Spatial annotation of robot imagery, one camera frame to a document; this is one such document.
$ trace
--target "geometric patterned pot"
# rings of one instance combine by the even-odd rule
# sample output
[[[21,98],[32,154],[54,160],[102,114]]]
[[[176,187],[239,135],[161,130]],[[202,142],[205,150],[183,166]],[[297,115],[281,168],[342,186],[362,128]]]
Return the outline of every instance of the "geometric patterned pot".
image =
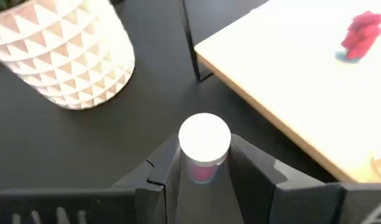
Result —
[[[0,62],[50,101],[82,110],[126,85],[134,50],[109,0],[30,0],[0,12]]]

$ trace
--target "black surface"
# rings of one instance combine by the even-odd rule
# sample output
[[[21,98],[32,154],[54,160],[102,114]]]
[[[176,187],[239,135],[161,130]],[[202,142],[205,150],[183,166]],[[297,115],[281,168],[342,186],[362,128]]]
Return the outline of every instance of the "black surface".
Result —
[[[259,3],[190,2],[195,40],[254,5]],[[59,108],[0,65],[0,189],[111,186],[200,112],[220,116],[231,132],[290,166],[324,182],[334,180],[216,77],[195,80],[177,1],[126,0],[119,13],[134,45],[136,69],[127,86],[103,105]],[[181,213],[192,216],[192,209]]]

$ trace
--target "white cap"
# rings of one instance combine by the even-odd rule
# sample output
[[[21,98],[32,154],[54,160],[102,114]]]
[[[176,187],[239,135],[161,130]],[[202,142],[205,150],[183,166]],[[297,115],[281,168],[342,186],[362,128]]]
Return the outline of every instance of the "white cap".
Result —
[[[231,134],[227,124],[209,113],[195,114],[179,129],[179,144],[184,153],[199,166],[212,166],[225,160]]]

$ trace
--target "red toy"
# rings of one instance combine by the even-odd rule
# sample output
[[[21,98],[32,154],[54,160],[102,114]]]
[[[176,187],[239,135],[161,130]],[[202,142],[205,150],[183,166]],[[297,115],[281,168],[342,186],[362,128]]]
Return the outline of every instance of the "red toy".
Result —
[[[356,16],[348,27],[348,34],[341,42],[347,51],[347,59],[362,58],[381,34],[381,14],[370,11]]]

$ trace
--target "wooden table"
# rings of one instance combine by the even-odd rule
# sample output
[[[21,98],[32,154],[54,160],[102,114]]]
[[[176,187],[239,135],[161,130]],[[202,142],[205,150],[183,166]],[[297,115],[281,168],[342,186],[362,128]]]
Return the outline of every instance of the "wooden table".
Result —
[[[381,182],[381,36],[335,59],[354,16],[381,1],[270,0],[195,47],[199,60],[345,182]]]

